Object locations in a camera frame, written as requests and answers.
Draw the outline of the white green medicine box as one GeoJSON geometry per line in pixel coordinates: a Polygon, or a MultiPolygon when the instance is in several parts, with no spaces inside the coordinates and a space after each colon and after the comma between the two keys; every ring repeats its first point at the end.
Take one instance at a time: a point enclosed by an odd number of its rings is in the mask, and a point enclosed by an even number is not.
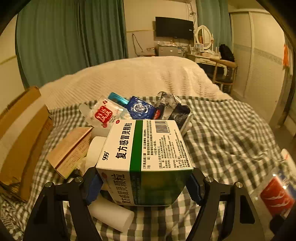
{"type": "Polygon", "coordinates": [[[114,202],[169,206],[193,171],[174,120],[116,120],[96,168],[114,202]]]}

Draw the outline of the white plastic bottle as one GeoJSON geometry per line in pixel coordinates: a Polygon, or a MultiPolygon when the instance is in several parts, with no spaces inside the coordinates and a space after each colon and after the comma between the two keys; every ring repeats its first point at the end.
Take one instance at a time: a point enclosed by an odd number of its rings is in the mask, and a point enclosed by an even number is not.
{"type": "Polygon", "coordinates": [[[96,166],[100,154],[103,150],[106,137],[100,137],[96,136],[93,138],[93,140],[90,143],[87,155],[86,155],[86,161],[85,161],[85,171],[87,171],[89,168],[96,166]]]}

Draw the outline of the red white snack packet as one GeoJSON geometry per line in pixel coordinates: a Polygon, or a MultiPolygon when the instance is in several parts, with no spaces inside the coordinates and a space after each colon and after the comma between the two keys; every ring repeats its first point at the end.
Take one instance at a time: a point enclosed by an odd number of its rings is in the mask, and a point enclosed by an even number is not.
{"type": "Polygon", "coordinates": [[[264,230],[276,215],[287,218],[295,203],[295,161],[287,149],[281,150],[283,160],[273,168],[251,194],[264,230]]]}

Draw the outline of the tan brown paper box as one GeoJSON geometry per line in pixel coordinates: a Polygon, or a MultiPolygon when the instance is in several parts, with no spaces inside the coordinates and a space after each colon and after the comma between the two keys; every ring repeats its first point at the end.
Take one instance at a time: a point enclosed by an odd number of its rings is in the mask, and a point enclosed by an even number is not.
{"type": "Polygon", "coordinates": [[[46,156],[55,171],[64,179],[77,168],[88,152],[92,127],[73,129],[46,156]]]}

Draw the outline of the brown cardboard box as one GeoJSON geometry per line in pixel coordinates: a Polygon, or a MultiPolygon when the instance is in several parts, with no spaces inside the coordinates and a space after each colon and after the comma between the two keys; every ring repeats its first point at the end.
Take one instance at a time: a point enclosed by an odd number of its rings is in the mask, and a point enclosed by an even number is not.
{"type": "Polygon", "coordinates": [[[1,193],[28,202],[36,164],[53,121],[37,87],[1,113],[1,193]]]}

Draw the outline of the white red sachet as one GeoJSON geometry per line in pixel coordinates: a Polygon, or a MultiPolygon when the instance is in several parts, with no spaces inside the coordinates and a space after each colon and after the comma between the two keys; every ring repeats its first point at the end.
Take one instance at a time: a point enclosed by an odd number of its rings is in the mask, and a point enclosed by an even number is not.
{"type": "Polygon", "coordinates": [[[90,126],[110,128],[114,121],[120,118],[124,108],[107,97],[101,96],[92,108],[83,103],[79,106],[79,111],[90,126]]]}

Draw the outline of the crinkled silver foil wrapper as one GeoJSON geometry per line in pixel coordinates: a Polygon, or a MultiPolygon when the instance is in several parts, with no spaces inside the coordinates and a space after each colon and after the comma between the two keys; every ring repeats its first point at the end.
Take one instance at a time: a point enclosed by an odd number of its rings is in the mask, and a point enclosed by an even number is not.
{"type": "Polygon", "coordinates": [[[156,111],[154,112],[154,120],[168,120],[170,115],[181,100],[174,94],[161,91],[158,93],[158,101],[154,105],[156,111]]]}

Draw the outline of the dark blue packet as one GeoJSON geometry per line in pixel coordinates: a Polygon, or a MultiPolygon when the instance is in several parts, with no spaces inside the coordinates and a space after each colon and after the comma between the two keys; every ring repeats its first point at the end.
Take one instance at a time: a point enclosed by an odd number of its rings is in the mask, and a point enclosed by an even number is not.
{"type": "Polygon", "coordinates": [[[151,104],[133,96],[125,107],[134,120],[152,120],[156,108],[151,104]]]}

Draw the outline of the wooden chair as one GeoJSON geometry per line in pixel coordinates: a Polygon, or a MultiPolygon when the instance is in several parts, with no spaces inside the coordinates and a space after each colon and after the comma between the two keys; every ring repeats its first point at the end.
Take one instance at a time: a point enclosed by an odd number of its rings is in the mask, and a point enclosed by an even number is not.
{"type": "Polygon", "coordinates": [[[210,58],[215,63],[215,69],[212,76],[212,83],[217,84],[222,92],[231,95],[233,85],[236,80],[237,64],[228,60],[210,58]],[[223,75],[217,75],[219,65],[224,68],[223,75]]]}

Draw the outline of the white dressing table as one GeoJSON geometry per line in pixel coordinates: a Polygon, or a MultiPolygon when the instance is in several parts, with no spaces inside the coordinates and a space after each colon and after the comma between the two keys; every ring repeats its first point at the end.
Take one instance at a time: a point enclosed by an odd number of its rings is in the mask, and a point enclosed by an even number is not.
{"type": "Polygon", "coordinates": [[[223,68],[226,67],[226,65],[211,61],[209,57],[204,57],[204,56],[200,56],[200,55],[194,55],[194,54],[187,53],[186,58],[189,60],[192,60],[193,62],[195,62],[197,64],[207,64],[207,65],[212,65],[212,66],[217,65],[218,67],[223,67],[223,68]]]}

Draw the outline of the black bag on chair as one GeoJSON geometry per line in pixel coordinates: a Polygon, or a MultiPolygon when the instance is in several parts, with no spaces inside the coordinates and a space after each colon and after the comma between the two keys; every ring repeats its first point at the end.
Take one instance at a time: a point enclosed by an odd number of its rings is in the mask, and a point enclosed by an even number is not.
{"type": "Polygon", "coordinates": [[[222,60],[235,62],[235,58],[234,58],[233,53],[231,52],[230,48],[228,46],[226,46],[225,44],[221,44],[219,46],[219,52],[220,52],[222,60]]]}

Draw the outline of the orange item on wardrobe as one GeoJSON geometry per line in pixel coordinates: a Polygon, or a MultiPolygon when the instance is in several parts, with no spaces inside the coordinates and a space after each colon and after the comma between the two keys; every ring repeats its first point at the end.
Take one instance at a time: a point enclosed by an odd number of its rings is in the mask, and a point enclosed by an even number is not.
{"type": "Polygon", "coordinates": [[[289,67],[289,51],[288,51],[288,46],[284,44],[283,46],[283,60],[282,60],[282,65],[283,67],[289,67]]]}

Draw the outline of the cream quilted bedspread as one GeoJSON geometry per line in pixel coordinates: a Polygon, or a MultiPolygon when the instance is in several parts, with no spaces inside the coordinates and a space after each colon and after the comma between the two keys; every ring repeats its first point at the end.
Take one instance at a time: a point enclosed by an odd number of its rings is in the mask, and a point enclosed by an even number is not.
{"type": "Polygon", "coordinates": [[[181,57],[137,57],[106,62],[65,75],[40,88],[48,109],[97,100],[114,92],[122,97],[177,96],[229,99],[195,62],[181,57]]]}

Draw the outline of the white wardrobe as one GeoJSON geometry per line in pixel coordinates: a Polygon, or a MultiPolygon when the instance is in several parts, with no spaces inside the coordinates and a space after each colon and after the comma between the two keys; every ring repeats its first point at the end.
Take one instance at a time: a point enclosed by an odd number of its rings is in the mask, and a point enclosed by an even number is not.
{"type": "Polygon", "coordinates": [[[232,96],[250,104],[269,122],[284,82],[284,32],[267,13],[237,11],[230,14],[230,19],[237,64],[232,96]]]}

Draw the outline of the green curtain left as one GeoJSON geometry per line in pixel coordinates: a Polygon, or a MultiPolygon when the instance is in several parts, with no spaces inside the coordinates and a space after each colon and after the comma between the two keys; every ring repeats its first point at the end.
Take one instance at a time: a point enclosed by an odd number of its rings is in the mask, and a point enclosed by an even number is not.
{"type": "Polygon", "coordinates": [[[128,57],[123,1],[30,1],[16,20],[25,88],[128,57]]]}

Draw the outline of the green curtain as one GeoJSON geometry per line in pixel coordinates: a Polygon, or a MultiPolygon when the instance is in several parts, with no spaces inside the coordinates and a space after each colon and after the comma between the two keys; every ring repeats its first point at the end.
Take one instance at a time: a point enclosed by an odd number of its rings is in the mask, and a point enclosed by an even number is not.
{"type": "Polygon", "coordinates": [[[228,12],[228,1],[196,1],[198,26],[205,25],[214,37],[214,47],[225,44],[231,47],[231,25],[228,12]]]}
{"type": "Polygon", "coordinates": [[[123,1],[30,1],[16,20],[25,88],[128,57],[123,1]]]}

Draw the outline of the grey cabinet under television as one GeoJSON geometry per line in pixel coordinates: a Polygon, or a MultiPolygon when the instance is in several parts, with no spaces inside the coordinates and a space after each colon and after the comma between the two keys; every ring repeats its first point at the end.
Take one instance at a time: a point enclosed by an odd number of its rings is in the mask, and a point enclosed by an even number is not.
{"type": "Polygon", "coordinates": [[[167,45],[158,45],[157,46],[157,55],[158,56],[184,57],[185,53],[186,53],[186,51],[182,47],[167,46],[167,45]]]}

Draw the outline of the white oval vanity mirror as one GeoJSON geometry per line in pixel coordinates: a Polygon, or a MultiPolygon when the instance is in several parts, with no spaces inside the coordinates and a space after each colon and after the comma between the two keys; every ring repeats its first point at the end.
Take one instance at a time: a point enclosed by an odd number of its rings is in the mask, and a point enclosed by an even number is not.
{"type": "Polygon", "coordinates": [[[208,50],[213,45],[213,34],[205,25],[200,25],[195,32],[195,40],[199,45],[203,45],[204,50],[208,50]]]}

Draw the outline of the green curtain right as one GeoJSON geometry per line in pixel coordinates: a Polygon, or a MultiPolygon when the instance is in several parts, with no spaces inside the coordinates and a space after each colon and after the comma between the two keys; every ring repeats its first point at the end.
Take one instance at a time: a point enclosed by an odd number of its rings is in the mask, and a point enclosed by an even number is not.
{"type": "Polygon", "coordinates": [[[225,44],[231,47],[231,25],[228,12],[228,1],[196,1],[198,26],[205,25],[214,37],[214,47],[225,44]]]}

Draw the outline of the black wall television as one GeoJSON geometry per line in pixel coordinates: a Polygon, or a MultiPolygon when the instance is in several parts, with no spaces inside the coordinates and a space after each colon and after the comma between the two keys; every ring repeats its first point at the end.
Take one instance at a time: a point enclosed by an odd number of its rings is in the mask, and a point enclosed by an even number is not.
{"type": "Polygon", "coordinates": [[[189,20],[156,16],[156,36],[193,40],[194,23],[189,20]]]}

